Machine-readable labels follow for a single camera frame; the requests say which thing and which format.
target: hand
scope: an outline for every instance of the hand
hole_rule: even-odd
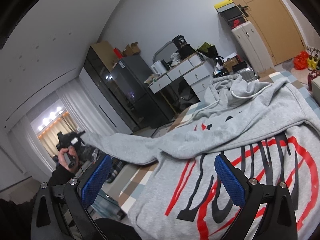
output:
[[[69,152],[69,154],[76,159],[76,164],[71,168],[68,167],[68,164],[64,158],[64,154],[67,152]],[[70,149],[61,149],[60,152],[58,153],[58,159],[59,159],[60,165],[62,165],[66,170],[70,171],[71,173],[77,172],[79,158],[78,158],[76,150],[73,147],[70,147]]]

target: yellow box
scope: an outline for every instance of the yellow box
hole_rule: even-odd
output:
[[[223,6],[226,6],[226,5],[230,4],[230,3],[233,3],[233,1],[232,0],[224,0],[223,2],[215,4],[214,7],[217,10],[217,9],[219,9],[219,8],[221,8]]]

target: black sleeve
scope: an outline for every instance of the black sleeve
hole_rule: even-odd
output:
[[[75,175],[67,171],[63,166],[52,173],[48,184],[50,186],[66,184]],[[0,199],[0,223],[1,227],[6,226],[6,231],[13,232],[20,239],[30,239],[31,219],[35,197],[29,202],[16,205],[12,201]]]

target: white ceiling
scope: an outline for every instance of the white ceiling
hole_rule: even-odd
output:
[[[77,77],[120,0],[40,0],[0,51],[0,125],[12,126]]]

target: metal bolt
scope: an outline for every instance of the metal bolt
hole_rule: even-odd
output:
[[[258,181],[256,179],[249,179],[251,185],[257,185]]]
[[[73,178],[69,181],[70,185],[75,185],[77,184],[78,180],[76,178]]]
[[[287,184],[285,184],[284,182],[280,182],[279,185],[280,185],[281,188],[286,188],[287,187]]]
[[[48,185],[48,183],[44,182],[44,183],[41,184],[41,188],[46,188],[47,185]]]

